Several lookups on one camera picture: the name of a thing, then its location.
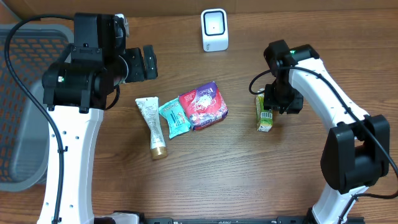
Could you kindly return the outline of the green yellow juice carton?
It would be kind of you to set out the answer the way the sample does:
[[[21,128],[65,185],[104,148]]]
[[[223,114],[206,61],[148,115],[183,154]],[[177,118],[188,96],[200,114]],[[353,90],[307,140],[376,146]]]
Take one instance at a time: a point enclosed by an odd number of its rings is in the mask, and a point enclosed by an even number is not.
[[[269,132],[273,126],[272,110],[264,109],[264,93],[255,97],[256,126],[258,131]]]

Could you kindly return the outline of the white tube gold cap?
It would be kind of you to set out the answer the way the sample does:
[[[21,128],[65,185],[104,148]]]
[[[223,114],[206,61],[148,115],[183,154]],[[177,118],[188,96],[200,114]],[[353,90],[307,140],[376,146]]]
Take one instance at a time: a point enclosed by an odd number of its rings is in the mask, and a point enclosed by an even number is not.
[[[135,102],[150,129],[150,153],[152,159],[167,157],[168,152],[160,125],[159,98],[157,96],[137,98]]]

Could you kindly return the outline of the teal wipes packet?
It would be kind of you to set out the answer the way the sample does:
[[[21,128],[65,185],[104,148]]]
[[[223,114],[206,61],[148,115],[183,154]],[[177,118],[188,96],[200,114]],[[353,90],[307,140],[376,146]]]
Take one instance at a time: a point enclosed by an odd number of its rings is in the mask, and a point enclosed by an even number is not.
[[[170,139],[189,132],[191,124],[188,121],[178,98],[160,106],[159,114],[167,120]]]

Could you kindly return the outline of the red purple pad package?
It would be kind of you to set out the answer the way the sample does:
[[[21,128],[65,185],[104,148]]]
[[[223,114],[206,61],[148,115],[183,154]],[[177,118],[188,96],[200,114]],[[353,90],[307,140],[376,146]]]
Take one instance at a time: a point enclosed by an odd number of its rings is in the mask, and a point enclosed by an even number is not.
[[[228,114],[228,107],[215,82],[179,95],[178,100],[194,131],[222,121]]]

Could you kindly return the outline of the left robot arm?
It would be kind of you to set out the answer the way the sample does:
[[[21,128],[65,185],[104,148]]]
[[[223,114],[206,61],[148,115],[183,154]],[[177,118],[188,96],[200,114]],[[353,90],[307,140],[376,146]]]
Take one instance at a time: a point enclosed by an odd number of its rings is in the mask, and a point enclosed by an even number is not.
[[[96,139],[123,83],[157,78],[152,46],[129,49],[122,14],[78,13],[74,41],[42,77],[43,102],[52,119],[44,204],[39,223],[144,223],[143,214],[118,210],[96,217],[91,187]]]

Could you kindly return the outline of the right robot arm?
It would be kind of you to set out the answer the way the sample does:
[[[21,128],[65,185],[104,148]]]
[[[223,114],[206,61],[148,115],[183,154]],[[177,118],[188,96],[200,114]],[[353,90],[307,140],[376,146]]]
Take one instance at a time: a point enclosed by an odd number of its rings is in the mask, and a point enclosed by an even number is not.
[[[266,110],[297,114],[307,101],[328,132],[320,166],[326,181],[303,223],[349,223],[347,214],[370,186],[388,174],[390,126],[352,101],[327,72],[311,45],[271,42],[264,58],[275,80],[265,86]]]

